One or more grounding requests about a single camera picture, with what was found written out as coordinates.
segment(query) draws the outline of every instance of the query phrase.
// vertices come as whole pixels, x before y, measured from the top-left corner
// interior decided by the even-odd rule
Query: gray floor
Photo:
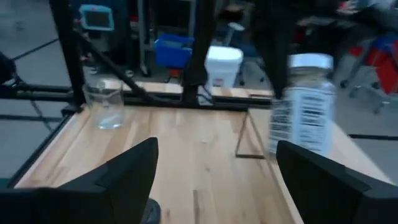
[[[0,50],[15,57],[40,44],[57,37],[49,8],[42,1],[31,0],[11,17],[1,17],[0,11]],[[16,31],[13,22],[19,16],[25,29]],[[341,80],[352,66],[354,58],[347,57],[338,72]],[[19,75],[29,83],[68,86],[67,71],[59,43],[37,51],[17,61]],[[154,69],[154,77],[145,79],[136,76],[136,80],[162,82],[166,78],[161,68]],[[260,83],[261,70],[249,63],[244,70],[247,88],[269,89],[267,82]],[[346,90],[338,88],[336,102],[336,122],[350,134],[380,134],[398,136],[398,117],[396,104],[386,108],[381,115],[373,114],[379,98],[366,90],[360,91],[357,98],[349,98]],[[0,100],[0,114],[35,115],[28,101]],[[46,116],[60,116],[63,103],[39,102]],[[38,122],[0,121],[0,177],[10,177],[32,154],[33,150],[48,135],[44,125]],[[397,142],[354,140],[362,150],[396,183],[398,183]]]

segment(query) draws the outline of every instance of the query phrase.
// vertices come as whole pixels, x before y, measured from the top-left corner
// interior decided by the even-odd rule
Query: wooden plank
[[[267,157],[269,169],[272,172],[274,181],[279,189],[279,194],[283,196],[284,202],[290,210],[290,214],[294,218],[294,223],[303,223],[299,211],[294,204],[294,201],[287,189],[280,173],[279,165],[274,155],[269,154],[268,147],[268,134],[269,134],[269,120],[271,117],[270,110],[250,109],[250,115],[254,123],[254,127],[258,130],[260,135],[260,142],[264,146],[262,150]],[[369,175],[381,181],[394,184],[393,181],[366,155],[337,125],[333,126],[333,147],[328,155],[329,159],[333,159],[340,164],[354,169],[363,174]]]
[[[57,187],[155,136],[150,196],[162,207],[162,223],[292,223],[266,161],[234,157],[244,113],[125,110],[116,130],[96,128],[88,110],[76,114],[17,187]]]
[[[117,83],[113,79],[103,79],[106,88],[113,89],[117,87]],[[145,88],[148,92],[161,92],[161,93],[182,93],[182,87],[179,84],[173,83],[151,83],[151,82],[136,82],[137,85]],[[123,90],[130,90],[126,84],[123,84]],[[245,88],[221,88],[212,87],[211,94],[214,96],[233,96],[249,98],[250,94],[264,95],[264,97],[272,97],[273,92],[270,90],[251,90]]]

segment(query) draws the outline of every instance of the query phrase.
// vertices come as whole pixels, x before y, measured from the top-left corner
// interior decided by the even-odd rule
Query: white bucket
[[[206,56],[205,67],[208,73],[208,81],[205,88],[211,91],[211,87],[234,87],[236,75],[243,61],[243,52],[232,47],[211,46]],[[202,88],[199,94],[208,96]],[[199,97],[199,103],[209,104],[208,100]]]

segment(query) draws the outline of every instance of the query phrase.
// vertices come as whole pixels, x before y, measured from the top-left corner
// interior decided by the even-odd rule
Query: glass beaker
[[[112,83],[112,89],[106,88],[106,82]],[[123,82],[120,80],[100,80],[94,86],[85,84],[83,92],[95,125],[100,129],[115,129],[122,126]]]

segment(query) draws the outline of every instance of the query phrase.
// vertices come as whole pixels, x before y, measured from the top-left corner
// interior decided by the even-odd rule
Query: white bottle cap
[[[295,54],[290,56],[290,67],[318,67],[333,69],[333,57],[327,54]]]

